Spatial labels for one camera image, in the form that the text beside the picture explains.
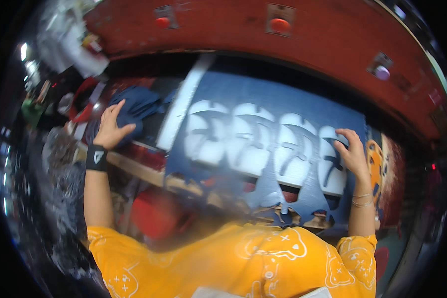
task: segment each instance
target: right hand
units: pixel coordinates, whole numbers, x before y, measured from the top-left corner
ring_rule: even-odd
[[[358,134],[354,130],[347,128],[338,128],[335,130],[337,134],[341,134],[349,141],[349,147],[346,147],[340,142],[335,141],[334,146],[339,152],[348,170],[359,179],[366,179],[370,177],[368,165],[366,164],[366,157],[364,155],[364,147]]]
[[[93,140],[93,144],[101,145],[104,149],[111,150],[136,128],[136,124],[127,124],[122,128],[118,128],[116,119],[125,102],[126,100],[123,99],[119,104],[114,104],[104,111],[101,116],[100,129]]]

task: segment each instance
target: fluorescent light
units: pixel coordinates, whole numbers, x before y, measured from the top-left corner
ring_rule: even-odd
[[[23,61],[27,57],[27,43],[21,46],[21,60]]]
[[[397,5],[394,5],[394,12],[399,16],[401,20],[406,18],[406,13]]]

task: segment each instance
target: orange button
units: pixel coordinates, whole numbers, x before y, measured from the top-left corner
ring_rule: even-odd
[[[158,18],[156,19],[156,25],[159,28],[162,29],[167,29],[170,25],[171,25],[171,21],[169,20],[169,18]]]
[[[291,25],[283,19],[275,18],[270,21],[270,27],[275,33],[285,34],[290,32]]]

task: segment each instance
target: yellow shirt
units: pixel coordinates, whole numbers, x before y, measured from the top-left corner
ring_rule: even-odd
[[[300,227],[228,223],[166,253],[104,227],[88,227],[88,239],[113,298],[186,298],[197,287],[247,298],[299,297],[319,287],[334,298],[375,296],[375,235],[345,237],[334,248]]]

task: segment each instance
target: black wristband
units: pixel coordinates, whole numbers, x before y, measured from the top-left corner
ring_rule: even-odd
[[[106,171],[106,156],[108,151],[103,146],[91,144],[88,146],[88,155],[86,156],[86,169],[95,171]]]

